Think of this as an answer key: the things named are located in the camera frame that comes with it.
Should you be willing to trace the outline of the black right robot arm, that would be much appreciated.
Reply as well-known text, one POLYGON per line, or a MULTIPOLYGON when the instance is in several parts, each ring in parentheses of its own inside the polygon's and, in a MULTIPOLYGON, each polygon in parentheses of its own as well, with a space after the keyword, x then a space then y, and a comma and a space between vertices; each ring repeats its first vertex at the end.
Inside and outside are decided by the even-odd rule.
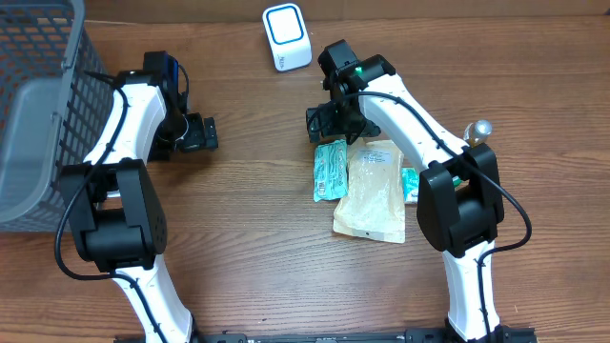
POLYGON ((490 262, 504 208, 494 152, 445 130, 382 55, 361 60, 339 40, 323 50, 317 63, 330 100, 306 111, 310 141, 389 136, 419 174, 417 222, 443 254, 451 300, 448 338, 499 341, 490 262))

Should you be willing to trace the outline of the grey plastic basket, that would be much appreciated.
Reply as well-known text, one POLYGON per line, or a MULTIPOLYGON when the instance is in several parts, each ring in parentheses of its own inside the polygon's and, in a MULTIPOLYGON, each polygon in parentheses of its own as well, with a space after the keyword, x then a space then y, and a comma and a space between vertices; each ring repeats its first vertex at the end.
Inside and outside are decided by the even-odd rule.
POLYGON ((106 70, 81 1, 1 3, 1 230, 51 232, 64 205, 58 177, 79 164, 112 110, 106 70))

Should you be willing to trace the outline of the green wet wipes pack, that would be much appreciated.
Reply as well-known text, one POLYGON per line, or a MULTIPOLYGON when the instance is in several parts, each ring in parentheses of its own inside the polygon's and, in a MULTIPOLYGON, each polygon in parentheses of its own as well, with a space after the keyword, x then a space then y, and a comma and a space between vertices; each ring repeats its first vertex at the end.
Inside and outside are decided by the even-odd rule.
POLYGON ((347 143, 344 139, 315 148, 314 201, 337 200, 348 194, 347 143))

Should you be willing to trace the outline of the white barcode scanner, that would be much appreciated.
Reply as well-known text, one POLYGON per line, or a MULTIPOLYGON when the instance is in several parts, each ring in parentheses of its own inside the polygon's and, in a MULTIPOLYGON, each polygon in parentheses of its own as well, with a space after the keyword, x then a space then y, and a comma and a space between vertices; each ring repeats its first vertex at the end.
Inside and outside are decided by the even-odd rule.
POLYGON ((269 7, 263 11, 261 19, 278 72, 300 69, 312 62, 309 32, 297 4, 269 7))

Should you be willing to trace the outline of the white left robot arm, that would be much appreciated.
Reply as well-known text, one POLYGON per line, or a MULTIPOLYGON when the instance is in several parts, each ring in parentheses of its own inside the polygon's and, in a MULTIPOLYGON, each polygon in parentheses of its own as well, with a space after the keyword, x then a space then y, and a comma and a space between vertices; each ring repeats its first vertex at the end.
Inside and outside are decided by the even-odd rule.
POLYGON ((173 151, 215 150, 212 118, 188 111, 180 65, 167 71, 96 72, 113 90, 111 114, 80 164, 64 167, 66 204, 56 229, 59 269, 79 281, 113 281, 126 295, 143 342, 196 342, 192 313, 180 300, 164 258, 168 224, 147 171, 173 151))

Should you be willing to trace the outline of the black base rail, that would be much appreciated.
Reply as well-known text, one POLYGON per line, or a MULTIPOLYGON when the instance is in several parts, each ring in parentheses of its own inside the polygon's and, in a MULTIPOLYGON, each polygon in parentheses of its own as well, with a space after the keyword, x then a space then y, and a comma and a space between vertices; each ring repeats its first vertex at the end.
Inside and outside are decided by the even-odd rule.
MULTIPOLYGON (((499 326, 492 333, 491 342, 536 343, 534 329, 515 329, 499 326)), ((269 336, 247 336, 244 333, 200 334, 191 342, 198 343, 441 343, 461 341, 453 329, 408 329, 397 333, 332 333, 332 334, 285 334, 269 336)))

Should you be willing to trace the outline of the brown Pantree snack pouch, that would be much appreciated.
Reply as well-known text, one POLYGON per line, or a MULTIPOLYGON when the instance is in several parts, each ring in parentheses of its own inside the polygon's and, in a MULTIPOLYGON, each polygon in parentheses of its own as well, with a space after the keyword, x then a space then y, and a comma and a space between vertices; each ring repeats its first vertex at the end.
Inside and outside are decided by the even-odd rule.
POLYGON ((349 146, 348 194, 334 211, 333 232, 403 244, 403 153, 391 140, 358 139, 349 146))

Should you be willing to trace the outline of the small green sachet pack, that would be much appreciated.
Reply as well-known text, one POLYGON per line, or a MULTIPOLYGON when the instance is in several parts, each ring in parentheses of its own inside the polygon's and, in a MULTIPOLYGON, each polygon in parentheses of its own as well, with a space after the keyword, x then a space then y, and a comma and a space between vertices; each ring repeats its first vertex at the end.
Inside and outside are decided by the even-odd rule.
POLYGON ((401 170, 405 204, 416 204, 418 200, 419 173, 414 168, 401 170))

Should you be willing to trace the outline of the yellow oil glass bottle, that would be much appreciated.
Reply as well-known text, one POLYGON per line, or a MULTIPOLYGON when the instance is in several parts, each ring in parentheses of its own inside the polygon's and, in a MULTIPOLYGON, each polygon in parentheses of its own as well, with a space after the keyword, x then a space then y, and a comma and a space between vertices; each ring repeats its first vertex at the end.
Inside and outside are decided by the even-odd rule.
POLYGON ((466 127, 463 139, 470 147, 475 147, 485 143, 492 132, 492 124, 488 120, 481 119, 466 127))

